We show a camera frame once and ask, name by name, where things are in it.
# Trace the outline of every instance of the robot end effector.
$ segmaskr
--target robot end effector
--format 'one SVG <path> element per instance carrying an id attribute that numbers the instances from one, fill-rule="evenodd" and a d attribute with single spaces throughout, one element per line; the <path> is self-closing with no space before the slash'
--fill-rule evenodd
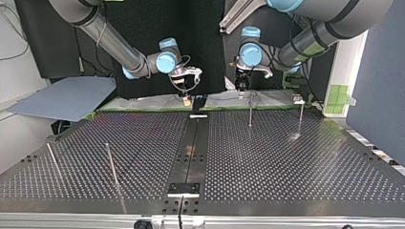
<path id="1" fill-rule="evenodd" d="M 129 79 L 151 76 L 153 73 L 167 73 L 188 105 L 189 92 L 200 83 L 202 71 L 186 67 L 175 39 L 160 42 L 160 52 L 147 57 L 134 49 L 99 12 L 102 0 L 49 0 L 60 16 L 71 25 L 81 28 L 98 46 L 118 61 Z M 187 89 L 186 76 L 194 74 L 194 87 Z"/>
<path id="2" fill-rule="evenodd" d="M 381 20 L 393 1 L 238 0 L 220 23 L 220 32 L 231 34 L 251 13 L 262 6 L 310 18 L 309 26 L 291 38 L 282 49 L 270 47 L 269 50 L 268 46 L 258 43 L 258 29 L 244 28 L 240 53 L 236 63 L 232 65 L 237 67 L 237 77 L 246 81 L 251 72 L 246 74 L 245 67 L 259 70 L 260 66 L 272 66 L 273 69 L 288 72 L 300 63 L 325 52 L 337 41 L 356 37 Z M 269 65 L 264 63 L 266 58 L 271 58 Z"/>
<path id="3" fill-rule="evenodd" d="M 266 79 L 273 76 L 270 69 L 271 60 L 268 58 L 268 46 L 261 44 L 261 31 L 255 27 L 245 27 L 242 30 L 239 55 L 230 66 L 236 67 L 235 87 L 240 92 L 249 88 L 249 78 L 253 72 L 263 72 Z"/>

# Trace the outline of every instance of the green sticker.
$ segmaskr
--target green sticker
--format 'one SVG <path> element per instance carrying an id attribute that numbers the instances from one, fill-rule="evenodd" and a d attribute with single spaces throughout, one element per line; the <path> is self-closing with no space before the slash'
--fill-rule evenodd
<path id="1" fill-rule="evenodd" d="M 318 54 L 319 52 L 322 52 L 323 50 L 324 47 L 320 46 L 318 42 L 315 42 L 312 45 L 310 45 L 306 50 L 304 50 L 304 53 L 307 55 L 315 55 Z M 295 61 L 305 61 L 305 60 L 307 60 L 307 58 L 302 55 L 298 55 L 295 58 Z"/>
<path id="2" fill-rule="evenodd" d="M 349 86 L 347 85 L 331 85 L 325 113 L 342 114 L 348 103 L 348 92 Z"/>

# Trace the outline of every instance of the perforated metal table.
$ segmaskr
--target perforated metal table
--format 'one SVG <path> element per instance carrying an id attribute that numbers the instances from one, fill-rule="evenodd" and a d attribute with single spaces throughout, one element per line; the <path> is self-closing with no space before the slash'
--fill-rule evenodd
<path id="1" fill-rule="evenodd" d="M 0 212 L 405 218 L 405 178 L 315 111 L 105 113 L 0 176 Z M 111 145 L 119 186 L 105 143 Z M 198 183 L 199 198 L 169 198 Z"/>

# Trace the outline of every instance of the metal pin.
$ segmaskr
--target metal pin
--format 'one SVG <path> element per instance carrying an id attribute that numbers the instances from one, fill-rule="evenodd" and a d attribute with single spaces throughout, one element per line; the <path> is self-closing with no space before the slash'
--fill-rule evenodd
<path id="1" fill-rule="evenodd" d="M 249 114 L 249 127 L 251 127 L 251 126 L 253 126 L 253 123 L 252 123 L 252 119 L 253 119 L 253 95 L 251 95 L 250 96 L 250 100 L 249 100 L 249 110 L 250 110 L 250 114 Z"/>
<path id="2" fill-rule="evenodd" d="M 302 125 L 302 122 L 303 122 L 304 106 L 305 106 L 305 103 L 303 103 L 303 104 L 301 105 L 300 123 L 299 123 L 299 125 L 298 125 L 298 135 L 301 134 L 301 125 Z"/>
<path id="3" fill-rule="evenodd" d="M 114 165 L 113 155 L 111 154 L 110 144 L 105 143 L 105 149 L 107 150 L 108 158 L 110 159 L 111 170 L 113 171 L 114 180 L 116 181 L 116 185 L 119 185 L 116 173 L 116 166 Z"/>
<path id="4" fill-rule="evenodd" d="M 303 114 L 304 114 L 304 103 L 301 105 L 301 114 L 300 114 L 300 123 L 302 122 L 302 120 L 303 120 Z"/>
<path id="5" fill-rule="evenodd" d="M 56 157 L 54 157 L 54 153 L 53 153 L 53 149 L 52 149 L 51 143 L 48 142 L 48 143 L 47 143 L 47 147 L 48 147 L 48 150 L 49 150 L 49 152 L 50 152 L 50 154 L 51 154 L 53 163 L 57 164 Z"/>

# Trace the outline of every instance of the black backdrop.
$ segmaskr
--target black backdrop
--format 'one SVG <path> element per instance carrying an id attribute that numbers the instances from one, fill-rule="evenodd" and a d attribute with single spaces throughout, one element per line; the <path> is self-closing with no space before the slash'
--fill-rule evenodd
<path id="1" fill-rule="evenodd" d="M 109 20 L 135 48 L 147 54 L 159 51 L 159 42 L 175 37 L 189 65 L 203 70 L 202 82 L 192 94 L 224 91 L 225 61 L 219 23 L 224 0 L 126 0 L 109 3 Z M 124 98 L 173 94 L 166 74 L 128 80 L 115 64 L 118 95 Z"/>

